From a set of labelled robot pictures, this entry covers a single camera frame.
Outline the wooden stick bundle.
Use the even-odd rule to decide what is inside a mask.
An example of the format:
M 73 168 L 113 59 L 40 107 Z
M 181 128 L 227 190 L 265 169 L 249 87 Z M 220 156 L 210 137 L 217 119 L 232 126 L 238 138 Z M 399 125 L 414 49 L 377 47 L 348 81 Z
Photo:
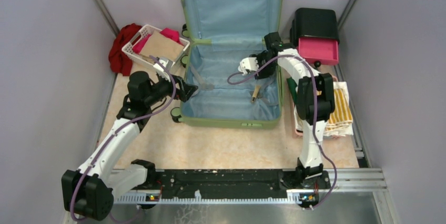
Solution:
M 252 91 L 251 99 L 250 99 L 250 102 L 252 104 L 257 100 L 260 89 L 261 89 L 261 85 L 256 85 L 254 87 L 254 90 Z

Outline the black pink drawer cabinet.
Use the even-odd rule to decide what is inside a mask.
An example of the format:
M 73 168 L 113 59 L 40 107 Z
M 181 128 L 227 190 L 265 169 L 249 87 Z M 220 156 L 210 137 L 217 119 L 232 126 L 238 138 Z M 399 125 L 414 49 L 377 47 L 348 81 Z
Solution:
M 339 31 L 332 9 L 302 7 L 295 11 L 290 41 L 308 63 L 335 66 L 339 63 Z

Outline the green hard-shell suitcase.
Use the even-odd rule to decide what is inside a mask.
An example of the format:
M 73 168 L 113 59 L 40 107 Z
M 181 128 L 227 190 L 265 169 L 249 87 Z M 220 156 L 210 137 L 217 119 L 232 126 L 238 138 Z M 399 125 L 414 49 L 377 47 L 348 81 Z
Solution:
M 198 86 L 171 112 L 173 121 L 198 127 L 272 129 L 282 114 L 281 71 L 244 78 L 242 59 L 266 50 L 264 37 L 280 26 L 282 0 L 181 0 L 191 39 L 185 81 Z M 261 85 L 257 100 L 252 91 Z

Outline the yellow white striped garment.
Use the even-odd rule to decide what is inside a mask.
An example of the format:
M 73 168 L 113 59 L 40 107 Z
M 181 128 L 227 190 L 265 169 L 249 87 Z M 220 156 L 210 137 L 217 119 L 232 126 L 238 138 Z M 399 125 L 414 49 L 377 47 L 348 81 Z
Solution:
M 342 89 L 334 90 L 334 100 L 335 110 L 330 114 L 325 131 L 336 136 L 351 135 L 353 117 Z

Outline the dark green garment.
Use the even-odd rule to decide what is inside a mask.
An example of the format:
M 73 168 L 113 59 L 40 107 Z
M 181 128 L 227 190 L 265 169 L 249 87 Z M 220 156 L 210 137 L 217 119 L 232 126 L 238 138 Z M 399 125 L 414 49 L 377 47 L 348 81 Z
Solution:
M 297 101 L 297 83 L 291 77 L 287 78 L 286 81 L 291 95 L 291 100 L 295 105 Z

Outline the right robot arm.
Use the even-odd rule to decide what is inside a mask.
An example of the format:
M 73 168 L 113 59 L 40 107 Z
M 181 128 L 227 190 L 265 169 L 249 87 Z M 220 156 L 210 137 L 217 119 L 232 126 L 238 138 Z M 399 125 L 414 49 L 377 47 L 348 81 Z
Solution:
M 328 173 L 323 167 L 323 133 L 335 110 L 333 78 L 313 69 L 291 43 L 281 40 L 277 32 L 264 37 L 266 51 L 256 56 L 258 73 L 263 79 L 285 70 L 297 84 L 295 109 L 302 123 L 302 151 L 298 157 L 296 174 L 291 179 L 302 188 L 331 187 Z

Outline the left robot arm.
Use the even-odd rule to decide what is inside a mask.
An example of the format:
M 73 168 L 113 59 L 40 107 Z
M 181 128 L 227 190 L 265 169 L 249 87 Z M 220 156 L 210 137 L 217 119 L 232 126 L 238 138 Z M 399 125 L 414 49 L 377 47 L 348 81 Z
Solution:
M 62 175 L 64 208 L 74 221 L 94 219 L 101 221 L 111 212 L 116 199 L 135 187 L 151 189 L 158 176 L 152 162 L 137 159 L 130 167 L 114 173 L 113 169 L 128 146 L 142 133 L 150 118 L 163 109 L 153 105 L 166 100 L 188 101 L 198 86 L 188 84 L 180 76 L 166 73 L 151 81 L 147 72 L 130 75 L 123 105 L 106 138 L 76 170 Z

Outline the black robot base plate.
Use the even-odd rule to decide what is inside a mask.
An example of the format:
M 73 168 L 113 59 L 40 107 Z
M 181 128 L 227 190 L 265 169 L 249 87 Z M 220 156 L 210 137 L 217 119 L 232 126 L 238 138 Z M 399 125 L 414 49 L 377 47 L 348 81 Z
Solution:
M 149 173 L 137 190 L 159 190 L 162 199 L 285 199 L 287 190 L 329 189 L 328 172 L 304 178 L 296 169 L 165 169 Z

